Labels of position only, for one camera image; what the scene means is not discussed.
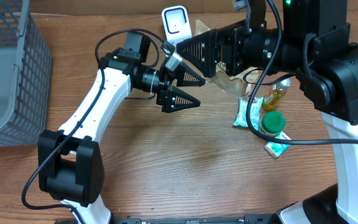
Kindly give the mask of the teal tissue pack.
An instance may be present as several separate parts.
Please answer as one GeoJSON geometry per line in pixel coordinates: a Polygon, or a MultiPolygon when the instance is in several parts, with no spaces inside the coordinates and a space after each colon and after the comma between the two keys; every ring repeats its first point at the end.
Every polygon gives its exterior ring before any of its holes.
{"type": "MultiPolygon", "coordinates": [[[[285,134],[283,131],[278,133],[275,136],[275,139],[284,139],[284,140],[290,140],[287,134],[285,134]]],[[[264,149],[274,158],[279,158],[291,145],[290,144],[280,144],[276,142],[268,142],[264,149]]]]}
{"type": "MultiPolygon", "coordinates": [[[[254,100],[252,101],[251,104],[251,109],[250,109],[250,121],[252,123],[252,126],[258,130],[259,129],[259,121],[260,121],[260,110],[262,107],[262,103],[263,103],[263,99],[264,98],[258,98],[255,97],[254,100]]],[[[245,96],[242,98],[239,98],[239,111],[236,117],[236,120],[233,124],[233,126],[235,127],[243,127],[243,128],[248,128],[248,124],[247,124],[247,105],[249,102],[249,97],[245,96]]]]}

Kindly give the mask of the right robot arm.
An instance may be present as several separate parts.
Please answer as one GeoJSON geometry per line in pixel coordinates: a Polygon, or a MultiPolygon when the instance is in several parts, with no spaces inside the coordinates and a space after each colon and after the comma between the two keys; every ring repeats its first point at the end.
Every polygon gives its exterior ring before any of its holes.
{"type": "Polygon", "coordinates": [[[358,223],[358,43],[349,40],[346,1],[234,1],[246,18],[177,44],[204,76],[222,62],[230,75],[247,68],[287,72],[300,83],[329,133],[337,183],[288,205],[271,223],[358,223]]]}

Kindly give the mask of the snack packet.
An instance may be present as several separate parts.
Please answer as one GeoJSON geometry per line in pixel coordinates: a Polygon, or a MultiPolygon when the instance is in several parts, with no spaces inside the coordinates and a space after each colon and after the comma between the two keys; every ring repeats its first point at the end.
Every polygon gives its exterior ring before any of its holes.
{"type": "Polygon", "coordinates": [[[246,77],[246,81],[255,82],[260,72],[258,70],[254,70],[254,67],[248,68],[246,71],[239,73],[236,76],[229,76],[226,74],[226,67],[223,63],[219,62],[216,65],[216,74],[212,78],[207,78],[206,81],[208,83],[213,83],[216,86],[220,87],[223,91],[237,97],[242,98],[247,96],[252,89],[252,85],[246,83],[243,78],[247,72],[250,72],[246,77]]]}

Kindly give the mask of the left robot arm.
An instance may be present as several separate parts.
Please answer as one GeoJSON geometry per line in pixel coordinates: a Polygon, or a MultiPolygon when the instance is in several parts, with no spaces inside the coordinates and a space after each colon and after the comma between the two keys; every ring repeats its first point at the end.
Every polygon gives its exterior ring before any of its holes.
{"type": "Polygon", "coordinates": [[[205,83],[171,43],[145,29],[126,30],[124,46],[96,61],[96,79],[78,109],[57,131],[39,136],[39,166],[32,174],[56,207],[70,210],[74,223],[114,221],[101,198],[104,166],[99,145],[130,92],[150,93],[164,113],[172,113],[198,107],[199,100],[183,88],[205,83]]]}

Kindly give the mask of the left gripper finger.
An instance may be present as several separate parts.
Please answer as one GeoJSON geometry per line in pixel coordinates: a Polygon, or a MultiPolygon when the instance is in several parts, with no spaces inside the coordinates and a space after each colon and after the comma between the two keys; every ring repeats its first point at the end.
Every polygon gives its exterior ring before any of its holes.
{"type": "Polygon", "coordinates": [[[205,79],[198,75],[185,62],[180,62],[175,69],[177,86],[203,86],[205,79]]]}
{"type": "Polygon", "coordinates": [[[170,86],[168,90],[161,91],[161,106],[164,113],[196,108],[200,104],[200,100],[197,100],[176,86],[170,86]]]}

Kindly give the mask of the green lid white jar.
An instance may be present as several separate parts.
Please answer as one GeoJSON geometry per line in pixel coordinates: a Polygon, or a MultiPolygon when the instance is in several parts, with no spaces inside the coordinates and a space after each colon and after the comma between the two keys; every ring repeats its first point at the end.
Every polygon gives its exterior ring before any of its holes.
{"type": "Polygon", "coordinates": [[[283,131],[285,125],[285,117],[280,112],[270,111],[266,113],[259,121],[258,132],[260,134],[260,138],[267,139],[275,137],[283,131]]]}

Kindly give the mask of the yellow liquid bottle silver cap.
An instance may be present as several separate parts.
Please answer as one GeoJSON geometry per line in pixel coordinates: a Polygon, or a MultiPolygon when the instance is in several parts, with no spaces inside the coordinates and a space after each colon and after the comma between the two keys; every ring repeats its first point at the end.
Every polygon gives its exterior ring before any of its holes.
{"type": "Polygon", "coordinates": [[[272,85],[269,93],[264,96],[262,108],[267,111],[273,111],[278,102],[286,95],[290,85],[291,80],[289,78],[272,85]]]}

